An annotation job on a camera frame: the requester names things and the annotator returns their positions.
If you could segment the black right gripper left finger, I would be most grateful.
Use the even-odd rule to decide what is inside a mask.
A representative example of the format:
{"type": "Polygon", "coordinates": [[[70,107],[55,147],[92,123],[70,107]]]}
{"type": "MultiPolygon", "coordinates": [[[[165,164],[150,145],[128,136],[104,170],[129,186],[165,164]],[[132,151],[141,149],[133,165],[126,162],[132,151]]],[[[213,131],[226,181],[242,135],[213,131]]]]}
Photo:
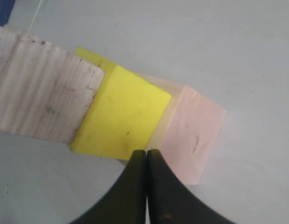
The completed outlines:
{"type": "Polygon", "coordinates": [[[135,150],[108,192],[73,224],[144,224],[146,152],[135,150]]]}

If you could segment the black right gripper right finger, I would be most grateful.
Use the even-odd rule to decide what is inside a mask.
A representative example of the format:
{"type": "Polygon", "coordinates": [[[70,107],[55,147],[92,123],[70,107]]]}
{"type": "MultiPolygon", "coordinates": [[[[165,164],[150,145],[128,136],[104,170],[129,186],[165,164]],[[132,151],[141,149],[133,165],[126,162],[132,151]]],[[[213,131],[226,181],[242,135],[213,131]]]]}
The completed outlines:
{"type": "Polygon", "coordinates": [[[195,197],[157,149],[147,152],[146,190],[151,224],[232,223],[195,197]]]}

